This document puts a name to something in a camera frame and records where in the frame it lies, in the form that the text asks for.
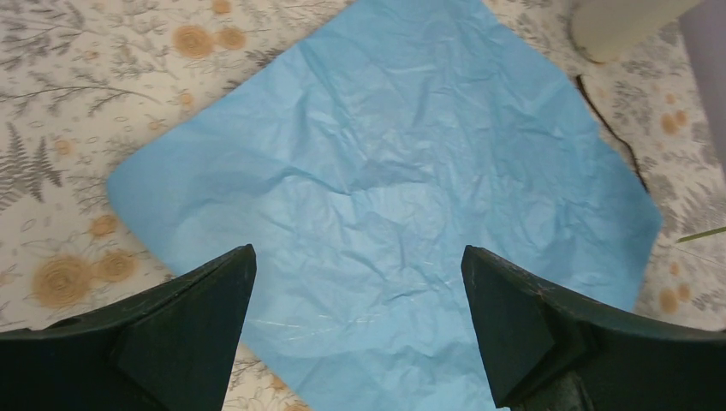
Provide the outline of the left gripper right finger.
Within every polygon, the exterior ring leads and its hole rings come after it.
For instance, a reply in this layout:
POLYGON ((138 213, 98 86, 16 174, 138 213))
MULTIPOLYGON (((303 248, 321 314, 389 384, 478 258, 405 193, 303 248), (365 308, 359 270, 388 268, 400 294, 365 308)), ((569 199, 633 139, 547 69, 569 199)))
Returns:
POLYGON ((724 409, 723 332, 625 312, 481 247, 461 274, 497 407, 724 409))

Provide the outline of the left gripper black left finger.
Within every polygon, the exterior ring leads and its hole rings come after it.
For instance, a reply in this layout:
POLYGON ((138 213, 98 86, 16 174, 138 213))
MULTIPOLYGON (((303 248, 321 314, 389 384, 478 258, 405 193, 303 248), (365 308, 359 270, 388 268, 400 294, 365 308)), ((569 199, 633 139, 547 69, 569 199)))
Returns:
POLYGON ((256 277, 252 246, 106 307, 1 335, 4 410, 219 410, 256 277))

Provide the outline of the small pink rose stem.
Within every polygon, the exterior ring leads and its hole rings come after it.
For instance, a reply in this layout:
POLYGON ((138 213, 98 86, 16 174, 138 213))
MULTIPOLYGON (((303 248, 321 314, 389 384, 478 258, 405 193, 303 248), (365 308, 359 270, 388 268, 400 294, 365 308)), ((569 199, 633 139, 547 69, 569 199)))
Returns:
POLYGON ((687 242, 687 241, 695 241, 695 240, 698 240, 698 239, 706 238, 708 236, 722 234, 722 233, 725 233, 725 232, 726 232, 726 227, 725 226, 719 227, 719 228, 716 228, 716 229, 709 229, 707 231, 699 232, 699 233, 696 233, 696 234, 691 234, 691 235, 683 236, 682 238, 679 238, 676 241, 676 243, 683 243, 683 242, 687 242))

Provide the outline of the brown ribbon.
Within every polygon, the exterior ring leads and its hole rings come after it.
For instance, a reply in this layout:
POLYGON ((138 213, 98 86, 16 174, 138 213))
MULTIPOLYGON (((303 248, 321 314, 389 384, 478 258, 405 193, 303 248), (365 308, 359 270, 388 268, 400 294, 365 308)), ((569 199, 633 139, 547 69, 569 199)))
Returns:
POLYGON ((574 77, 574 83, 578 91, 580 92, 580 95, 582 98, 586 101, 586 104, 589 106, 591 111, 594 113, 595 117, 599 120, 602 126, 608 131, 608 133, 617 141, 619 142, 624 149, 626 150, 629 162, 631 163, 633 167, 633 172, 637 176, 638 180, 640 181, 641 186, 645 189, 645 191, 650 194, 651 190, 648 187, 645 178, 642 174, 642 169, 640 167, 640 164, 638 163, 638 159, 636 158, 635 151, 633 147, 626 142, 622 137, 620 137, 617 132, 611 127, 611 125, 608 123, 604 115, 600 112, 600 110, 597 108, 597 106, 594 104, 591 96, 586 90, 584 77, 582 74, 578 74, 574 77))

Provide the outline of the blue wrapping paper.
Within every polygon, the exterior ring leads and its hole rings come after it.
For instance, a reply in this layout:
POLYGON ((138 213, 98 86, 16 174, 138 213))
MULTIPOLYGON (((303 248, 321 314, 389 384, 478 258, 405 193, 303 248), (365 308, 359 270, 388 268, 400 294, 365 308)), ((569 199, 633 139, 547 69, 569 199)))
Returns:
POLYGON ((569 78, 480 1, 357 1, 121 163, 184 274, 250 244, 242 341, 315 410, 492 410, 468 245, 624 310, 662 226, 569 78))

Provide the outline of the beige cylindrical vase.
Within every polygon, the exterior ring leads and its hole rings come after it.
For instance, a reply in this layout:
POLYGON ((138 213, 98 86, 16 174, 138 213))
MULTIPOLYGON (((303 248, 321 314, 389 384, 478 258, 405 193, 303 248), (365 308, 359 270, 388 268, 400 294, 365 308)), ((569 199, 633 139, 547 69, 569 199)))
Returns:
POLYGON ((576 1, 568 22, 574 48, 606 63, 700 4, 700 0, 576 1))

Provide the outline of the floral patterned table mat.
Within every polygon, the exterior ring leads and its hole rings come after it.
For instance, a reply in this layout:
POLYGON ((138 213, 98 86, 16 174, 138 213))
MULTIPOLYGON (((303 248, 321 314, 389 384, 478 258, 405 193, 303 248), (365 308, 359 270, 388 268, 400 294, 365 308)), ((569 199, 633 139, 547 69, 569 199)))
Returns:
MULTIPOLYGON (((108 174, 344 9, 343 1, 4 1, 1 328, 42 327, 170 278, 120 223, 108 174)), ((634 149, 664 226, 636 310, 725 326, 725 182, 677 22, 607 63, 569 1, 490 1, 634 149)))

